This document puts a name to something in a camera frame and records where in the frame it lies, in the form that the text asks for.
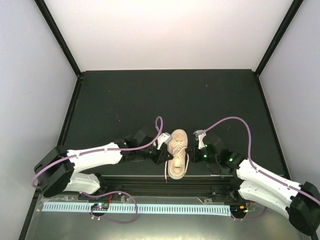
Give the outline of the beige knit sneaker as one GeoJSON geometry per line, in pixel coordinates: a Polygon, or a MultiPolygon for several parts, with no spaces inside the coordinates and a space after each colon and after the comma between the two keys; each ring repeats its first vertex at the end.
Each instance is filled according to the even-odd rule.
{"type": "Polygon", "coordinates": [[[168,161],[168,175],[173,180],[182,179],[188,169],[189,155],[186,153],[188,148],[188,135],[183,129],[176,129],[171,134],[171,141],[168,144],[168,152],[173,159],[168,161]]]}

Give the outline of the black frame post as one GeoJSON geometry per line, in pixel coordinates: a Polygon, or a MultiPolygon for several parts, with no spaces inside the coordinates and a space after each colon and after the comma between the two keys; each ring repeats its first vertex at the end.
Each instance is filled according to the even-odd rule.
{"type": "Polygon", "coordinates": [[[255,75],[260,77],[263,70],[267,66],[269,60],[271,59],[273,53],[275,52],[277,46],[279,45],[280,41],[282,40],[283,36],[285,35],[288,27],[290,26],[291,22],[293,21],[294,17],[296,16],[297,12],[299,11],[301,5],[303,4],[304,0],[293,0],[290,4],[287,12],[285,13],[279,27],[277,28],[270,44],[268,45],[265,53],[263,54],[262,59],[260,60],[256,70],[255,75]]]}
{"type": "Polygon", "coordinates": [[[70,51],[54,17],[52,16],[46,2],[44,0],[34,0],[37,8],[39,9],[41,15],[43,16],[46,24],[48,25],[50,31],[52,32],[56,42],[58,43],[60,49],[62,50],[65,58],[67,59],[70,67],[72,68],[74,74],[77,78],[82,76],[82,71],[80,70],[76,60],[70,51]]]}

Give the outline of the left small circuit board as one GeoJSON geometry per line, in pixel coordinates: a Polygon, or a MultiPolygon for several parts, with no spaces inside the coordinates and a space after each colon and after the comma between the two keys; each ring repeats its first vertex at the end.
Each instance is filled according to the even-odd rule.
{"type": "Polygon", "coordinates": [[[91,207],[91,211],[107,211],[109,208],[108,203],[94,203],[91,207]]]}

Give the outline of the black aluminium front rail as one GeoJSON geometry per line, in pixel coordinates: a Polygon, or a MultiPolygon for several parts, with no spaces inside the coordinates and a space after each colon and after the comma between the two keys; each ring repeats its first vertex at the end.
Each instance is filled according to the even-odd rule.
{"type": "Polygon", "coordinates": [[[165,179],[164,176],[102,176],[102,187],[93,193],[102,194],[122,191],[133,197],[198,197],[213,202],[244,204],[236,190],[232,176],[185,176],[179,180],[165,179]]]}

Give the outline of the white shoelace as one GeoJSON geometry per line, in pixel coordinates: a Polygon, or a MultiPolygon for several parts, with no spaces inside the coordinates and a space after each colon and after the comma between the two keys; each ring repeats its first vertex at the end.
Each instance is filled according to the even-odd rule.
{"type": "Polygon", "coordinates": [[[168,177],[173,180],[182,179],[188,169],[189,161],[187,161],[187,143],[184,141],[171,141],[168,145],[168,150],[173,156],[172,160],[165,162],[164,165],[164,179],[168,182],[168,177]]]}

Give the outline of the small circuit board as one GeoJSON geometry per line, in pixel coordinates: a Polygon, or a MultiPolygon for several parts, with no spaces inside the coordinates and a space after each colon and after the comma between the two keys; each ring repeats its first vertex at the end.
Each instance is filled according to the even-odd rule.
{"type": "Polygon", "coordinates": [[[233,214],[242,214],[255,211],[256,207],[254,205],[231,205],[230,211],[233,214]]]}
{"type": "Polygon", "coordinates": [[[94,203],[91,207],[91,211],[107,211],[109,208],[108,203],[94,203]]]}

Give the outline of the right small circuit board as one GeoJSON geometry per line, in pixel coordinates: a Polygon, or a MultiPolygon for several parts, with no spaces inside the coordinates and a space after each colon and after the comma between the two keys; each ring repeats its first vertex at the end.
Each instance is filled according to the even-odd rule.
{"type": "Polygon", "coordinates": [[[231,205],[230,211],[233,214],[242,214],[255,211],[256,207],[254,205],[231,205]]]}

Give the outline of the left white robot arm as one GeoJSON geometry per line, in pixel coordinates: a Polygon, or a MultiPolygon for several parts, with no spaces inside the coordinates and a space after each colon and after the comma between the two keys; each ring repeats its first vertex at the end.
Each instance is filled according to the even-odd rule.
{"type": "Polygon", "coordinates": [[[143,160],[151,160],[157,165],[165,163],[173,159],[168,152],[172,139],[171,134],[161,129],[152,136],[143,128],[135,135],[100,147],[68,150],[58,145],[34,167],[31,184],[47,198],[62,192],[81,192],[101,200],[107,195],[108,188],[101,174],[86,173],[86,170],[143,160]]]}

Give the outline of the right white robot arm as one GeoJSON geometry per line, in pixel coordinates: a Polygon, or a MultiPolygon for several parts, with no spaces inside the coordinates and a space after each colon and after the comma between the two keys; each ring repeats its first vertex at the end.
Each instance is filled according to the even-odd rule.
{"type": "Polygon", "coordinates": [[[199,130],[194,137],[197,145],[187,148],[191,161],[206,162],[215,175],[232,176],[227,189],[230,200],[263,205],[284,216],[302,234],[315,238],[320,226],[320,192],[314,184],[285,179],[245,159],[228,150],[214,133],[199,130]]]}

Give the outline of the left black frame post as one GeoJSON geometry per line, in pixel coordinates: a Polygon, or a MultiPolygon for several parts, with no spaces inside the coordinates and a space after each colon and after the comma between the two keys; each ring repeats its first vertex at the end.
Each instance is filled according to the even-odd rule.
{"type": "Polygon", "coordinates": [[[82,71],[80,70],[76,60],[70,51],[54,17],[52,16],[46,2],[44,0],[34,0],[37,8],[39,9],[41,15],[43,16],[46,24],[48,25],[50,31],[52,32],[56,42],[58,43],[60,49],[62,50],[65,58],[67,59],[70,67],[72,68],[74,74],[77,78],[82,76],[82,71]]]}

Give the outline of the right black frame post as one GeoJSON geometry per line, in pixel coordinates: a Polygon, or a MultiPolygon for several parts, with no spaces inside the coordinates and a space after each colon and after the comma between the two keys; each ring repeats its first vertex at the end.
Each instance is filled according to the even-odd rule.
{"type": "Polygon", "coordinates": [[[273,53],[275,52],[277,46],[279,45],[280,41],[282,40],[283,36],[285,35],[288,27],[290,26],[291,22],[293,21],[294,17],[296,16],[297,12],[299,11],[301,5],[303,4],[304,0],[293,0],[290,4],[287,12],[285,13],[279,27],[277,28],[270,44],[268,45],[265,53],[263,54],[262,59],[260,60],[256,70],[255,75],[260,77],[263,70],[267,66],[269,60],[271,59],[273,53]]]}

